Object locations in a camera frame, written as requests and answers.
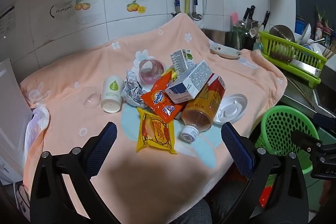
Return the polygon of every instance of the paper notice on wall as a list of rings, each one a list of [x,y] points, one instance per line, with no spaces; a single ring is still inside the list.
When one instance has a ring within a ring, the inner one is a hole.
[[[0,36],[4,36],[11,29],[15,28],[14,6],[0,15]]]

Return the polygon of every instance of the white paper cup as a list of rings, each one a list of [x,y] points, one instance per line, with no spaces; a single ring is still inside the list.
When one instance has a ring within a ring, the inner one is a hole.
[[[101,95],[101,108],[108,113],[118,112],[121,108],[121,92],[125,87],[125,81],[122,78],[112,75],[108,77],[103,85]]]

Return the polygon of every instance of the yellow food package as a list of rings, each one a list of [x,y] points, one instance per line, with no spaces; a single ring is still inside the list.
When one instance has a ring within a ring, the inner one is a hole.
[[[168,70],[166,70],[161,76],[166,75],[167,73],[169,73],[169,71],[171,71],[171,79],[174,82],[177,79],[177,73],[174,69],[174,67],[170,67]]]
[[[177,154],[174,150],[174,125],[173,121],[165,123],[158,115],[138,107],[140,114],[139,137],[136,151],[145,148],[147,145],[168,150]]]

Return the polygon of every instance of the silver bolt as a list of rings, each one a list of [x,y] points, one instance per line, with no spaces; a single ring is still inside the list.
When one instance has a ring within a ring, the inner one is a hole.
[[[265,148],[262,148],[262,147],[259,147],[258,149],[257,149],[257,151],[258,151],[258,153],[259,154],[266,154],[266,150],[265,150]]]
[[[294,152],[289,152],[289,156],[292,158],[292,159],[295,159],[296,158],[296,154]]]
[[[48,151],[44,151],[44,152],[42,152],[42,154],[41,154],[41,157],[42,158],[46,158],[46,157],[48,157],[49,156],[49,152]]]
[[[73,153],[74,155],[78,155],[80,152],[81,152],[80,147],[75,147],[75,148],[72,150],[72,153]]]

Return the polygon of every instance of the pink blanket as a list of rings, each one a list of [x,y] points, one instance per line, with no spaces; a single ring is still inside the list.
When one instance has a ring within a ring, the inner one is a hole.
[[[187,15],[180,14],[151,32],[73,54],[26,78],[21,90],[30,106],[44,103],[50,112],[49,127],[28,154],[24,184],[29,191],[42,151],[69,153],[112,121],[118,128],[117,140],[91,182],[121,223],[168,223],[196,204],[232,164],[220,127],[212,126],[190,145],[179,139],[183,125],[174,121],[178,155],[149,147],[136,153],[137,109],[123,103],[118,113],[109,114],[100,106],[85,108],[84,101],[91,90],[101,92],[108,76],[125,79],[126,70],[137,72],[140,61],[151,57],[171,66],[170,53],[186,48],[195,62],[205,60],[222,77],[224,96],[241,93],[248,98],[247,111],[234,127],[249,136],[262,114],[283,95],[286,78],[260,51],[243,50],[238,60],[223,59],[210,53],[209,42]],[[77,211],[86,215],[69,177],[64,177]]]

